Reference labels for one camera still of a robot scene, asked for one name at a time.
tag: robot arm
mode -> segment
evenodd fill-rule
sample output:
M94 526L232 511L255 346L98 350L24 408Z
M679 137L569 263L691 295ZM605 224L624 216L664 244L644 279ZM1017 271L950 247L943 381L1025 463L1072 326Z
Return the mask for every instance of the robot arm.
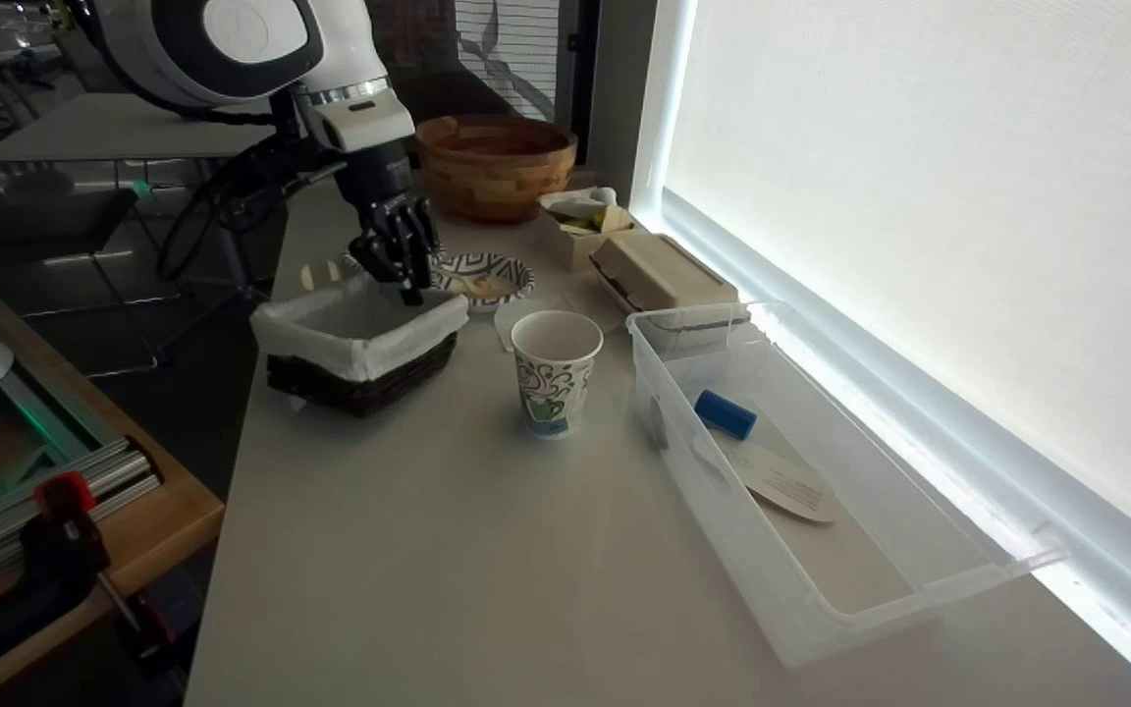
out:
M412 196L401 106L373 47L365 0L82 0L79 20L130 90L185 118L271 102L287 189L338 161L338 189L357 208L350 255L404 299L428 287L432 220Z

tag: small bowl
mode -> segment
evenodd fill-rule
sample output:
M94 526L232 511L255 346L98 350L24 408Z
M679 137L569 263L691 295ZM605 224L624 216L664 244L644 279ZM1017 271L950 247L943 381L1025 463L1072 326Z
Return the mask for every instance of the small bowl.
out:
M530 287L530 271L499 251L463 251L436 263L436 283L471 299L471 314L491 314Z
M511 114L444 114L416 126L416 145L432 204L483 224L530 220L577 157L566 130Z

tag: paper cup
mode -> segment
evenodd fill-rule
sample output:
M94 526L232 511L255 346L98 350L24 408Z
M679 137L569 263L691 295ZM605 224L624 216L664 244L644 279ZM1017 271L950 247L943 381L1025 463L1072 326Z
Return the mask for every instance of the paper cup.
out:
M538 436L569 436L593 389L605 330L573 310L534 310L511 330L522 420Z

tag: clear plastic bin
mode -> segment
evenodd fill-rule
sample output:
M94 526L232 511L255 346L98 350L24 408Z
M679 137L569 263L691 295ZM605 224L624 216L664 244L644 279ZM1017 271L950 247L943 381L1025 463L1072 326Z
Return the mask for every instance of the clear plastic bin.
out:
M994 546L734 306L632 314L628 330L648 436L785 668L1033 570L1037 558ZM754 432L711 432L691 408L703 389L758 412ZM742 463L825 491L833 526L758 503Z

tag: wooden bowl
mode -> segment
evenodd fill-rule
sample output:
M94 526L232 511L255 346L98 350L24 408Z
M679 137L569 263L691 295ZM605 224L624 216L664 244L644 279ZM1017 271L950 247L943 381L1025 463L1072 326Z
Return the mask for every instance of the wooden bowl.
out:
M514 224L538 196L562 192L573 137L558 126L507 114L444 114L416 126L424 192L452 216Z

